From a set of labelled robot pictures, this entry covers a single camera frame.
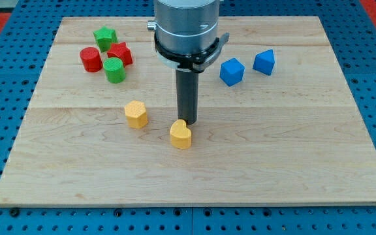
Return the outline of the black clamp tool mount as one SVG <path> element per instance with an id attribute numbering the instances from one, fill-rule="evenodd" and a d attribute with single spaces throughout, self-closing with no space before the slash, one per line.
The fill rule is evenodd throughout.
<path id="1" fill-rule="evenodd" d="M 177 54 L 167 50 L 154 35 L 157 57 L 167 67 L 182 72 L 204 72 L 220 56 L 223 46 L 229 41 L 230 33 L 216 37 L 214 42 L 197 54 Z"/>

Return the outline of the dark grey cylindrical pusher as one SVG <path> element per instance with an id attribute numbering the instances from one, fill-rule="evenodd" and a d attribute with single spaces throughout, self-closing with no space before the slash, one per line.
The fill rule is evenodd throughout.
<path id="1" fill-rule="evenodd" d="M 198 74 L 177 70 L 176 91 L 178 118 L 188 125 L 194 124 L 198 111 Z"/>

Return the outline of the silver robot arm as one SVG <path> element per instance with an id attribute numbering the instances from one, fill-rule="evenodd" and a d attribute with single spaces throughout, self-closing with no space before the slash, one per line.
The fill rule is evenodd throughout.
<path id="1" fill-rule="evenodd" d="M 154 0 L 155 18 L 147 22 L 154 32 L 157 57 L 175 70 L 178 118 L 197 121 L 198 77 L 213 64 L 229 40 L 217 36 L 219 0 Z"/>

